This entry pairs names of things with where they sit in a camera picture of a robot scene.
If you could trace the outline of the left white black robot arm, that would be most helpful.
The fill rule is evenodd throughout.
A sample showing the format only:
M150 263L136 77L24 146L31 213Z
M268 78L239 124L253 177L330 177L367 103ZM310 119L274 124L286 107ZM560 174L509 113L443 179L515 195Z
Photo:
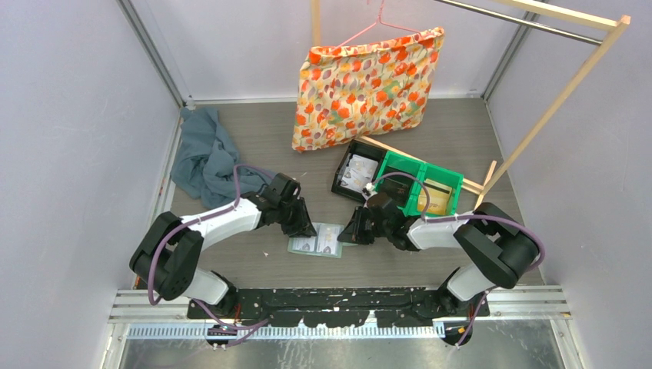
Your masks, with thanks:
M279 224L290 238L310 238L317 232L309 218L298 181L275 175L259 191L239 195L213 211L178 217L170 211L157 216L129 261L130 269L149 288L151 303L187 297L206 303L218 318L236 306L233 287L198 262L207 248L229 237Z

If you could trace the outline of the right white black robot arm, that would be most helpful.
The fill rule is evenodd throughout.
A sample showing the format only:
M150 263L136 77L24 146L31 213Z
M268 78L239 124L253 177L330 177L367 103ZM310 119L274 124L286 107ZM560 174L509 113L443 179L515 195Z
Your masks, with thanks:
M434 293L435 303L453 316L492 288L513 288L545 256L536 235L489 202L463 214L430 218L405 215L387 194L374 194L355 209L338 240L372 244L378 238L402 251L460 248L465 252L470 264L454 270Z

